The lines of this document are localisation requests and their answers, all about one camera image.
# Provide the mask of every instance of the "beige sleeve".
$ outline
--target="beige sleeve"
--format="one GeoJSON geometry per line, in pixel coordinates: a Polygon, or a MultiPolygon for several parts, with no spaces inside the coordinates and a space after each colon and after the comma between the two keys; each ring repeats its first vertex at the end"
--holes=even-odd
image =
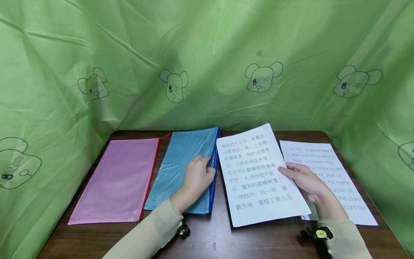
{"type": "Polygon", "coordinates": [[[328,227],[333,234],[332,239],[325,241],[333,259],[372,259],[358,228],[349,219],[320,219],[318,225],[328,227]]]}
{"type": "Polygon", "coordinates": [[[118,241],[103,259],[151,258],[174,237],[182,220],[183,215],[170,200],[165,200],[118,241]]]}

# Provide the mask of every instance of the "blue mesh zipper bag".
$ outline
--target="blue mesh zipper bag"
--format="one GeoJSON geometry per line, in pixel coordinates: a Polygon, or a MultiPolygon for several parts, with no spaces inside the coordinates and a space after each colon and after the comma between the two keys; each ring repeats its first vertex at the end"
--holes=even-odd
{"type": "MultiPolygon", "coordinates": [[[[217,170],[216,140],[219,134],[220,128],[173,132],[164,160],[145,203],[145,210],[154,210],[162,201],[170,198],[181,186],[185,167],[195,156],[210,157],[207,166],[217,170]]],[[[186,213],[206,214],[212,211],[216,177],[186,213]]]]}

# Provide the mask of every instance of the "right hand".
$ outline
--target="right hand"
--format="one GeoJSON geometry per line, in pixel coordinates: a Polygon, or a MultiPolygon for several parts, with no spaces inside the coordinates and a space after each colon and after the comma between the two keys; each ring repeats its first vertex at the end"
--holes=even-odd
{"type": "Polygon", "coordinates": [[[286,166],[287,168],[279,167],[279,172],[292,178],[308,201],[315,203],[323,197],[334,195],[307,166],[295,163],[286,163],[286,166]]]}
{"type": "Polygon", "coordinates": [[[214,180],[216,170],[207,167],[209,157],[193,158],[185,168],[181,187],[170,197],[170,201],[181,213],[193,205],[214,180]]]}

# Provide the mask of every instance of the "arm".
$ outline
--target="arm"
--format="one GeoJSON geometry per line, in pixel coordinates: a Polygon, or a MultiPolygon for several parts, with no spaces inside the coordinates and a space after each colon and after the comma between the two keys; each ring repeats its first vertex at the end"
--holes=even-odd
{"type": "Polygon", "coordinates": [[[328,227],[334,235],[325,240],[333,259],[372,259],[356,225],[332,192],[316,199],[315,206],[320,217],[318,226],[328,227]]]}
{"type": "Polygon", "coordinates": [[[170,200],[163,201],[116,243],[103,259],[151,258],[175,236],[182,219],[183,215],[170,200]]]}
{"type": "Polygon", "coordinates": [[[113,246],[103,259],[151,258],[182,225],[183,215],[213,182],[216,171],[208,157],[196,156],[185,168],[181,187],[113,246]]]}
{"type": "Polygon", "coordinates": [[[286,163],[279,171],[292,178],[305,198],[315,204],[320,218],[318,225],[328,227],[333,238],[326,240],[328,252],[333,259],[371,259],[356,225],[349,220],[341,203],[307,166],[286,163]]]}

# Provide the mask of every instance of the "hand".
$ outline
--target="hand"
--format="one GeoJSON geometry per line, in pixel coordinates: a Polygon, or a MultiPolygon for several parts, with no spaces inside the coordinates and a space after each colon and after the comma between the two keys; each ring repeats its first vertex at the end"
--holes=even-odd
{"type": "Polygon", "coordinates": [[[170,197],[170,201],[181,212],[193,205],[214,180],[216,170],[207,167],[209,157],[193,158],[185,168],[181,187],[170,197]]]}
{"type": "Polygon", "coordinates": [[[286,166],[279,167],[279,172],[295,181],[303,196],[315,204],[319,218],[348,219],[336,196],[307,166],[295,163],[286,163],[286,166]]]}
{"type": "Polygon", "coordinates": [[[292,178],[308,201],[318,202],[321,197],[333,195],[326,184],[307,166],[286,163],[287,168],[279,167],[283,175],[292,178]]]}

